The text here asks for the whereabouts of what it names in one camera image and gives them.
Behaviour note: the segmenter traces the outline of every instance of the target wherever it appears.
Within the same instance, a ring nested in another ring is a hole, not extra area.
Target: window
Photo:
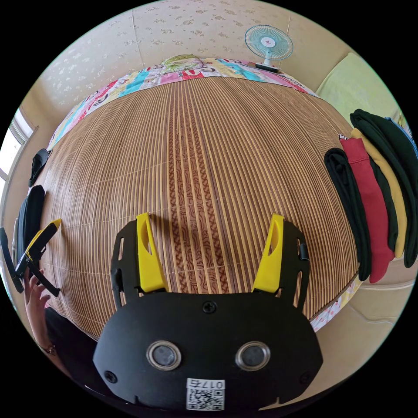
[[[0,149],[0,196],[3,193],[4,183],[8,179],[10,168],[19,148],[29,139],[33,132],[34,129],[31,128],[20,109],[18,109]]]

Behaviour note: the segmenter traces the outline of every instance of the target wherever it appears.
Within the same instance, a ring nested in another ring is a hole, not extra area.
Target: red shirt
[[[353,170],[366,213],[371,246],[370,283],[376,283],[385,275],[394,258],[388,247],[388,213],[361,138],[340,139],[340,142]]]

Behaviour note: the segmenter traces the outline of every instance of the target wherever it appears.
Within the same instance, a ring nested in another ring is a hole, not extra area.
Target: blue fan
[[[245,43],[254,54],[264,58],[264,63],[257,63],[256,66],[274,72],[277,72],[277,68],[271,65],[271,61],[284,60],[293,52],[292,40],[283,31],[270,25],[251,27],[245,33]]]

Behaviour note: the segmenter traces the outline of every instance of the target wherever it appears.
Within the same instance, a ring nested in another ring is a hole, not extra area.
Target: label sticker
[[[186,409],[192,411],[223,411],[225,381],[187,379]]]

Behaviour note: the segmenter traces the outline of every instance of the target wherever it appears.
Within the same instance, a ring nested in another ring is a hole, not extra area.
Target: bed
[[[354,238],[323,163],[350,125],[287,74],[202,61],[110,83],[70,111],[48,146],[36,183],[46,191],[41,227],[62,219],[41,261],[62,289],[49,304],[95,339],[116,310],[116,234],[143,212],[170,291],[250,291],[273,212],[307,239],[304,314],[315,331],[360,286]]]

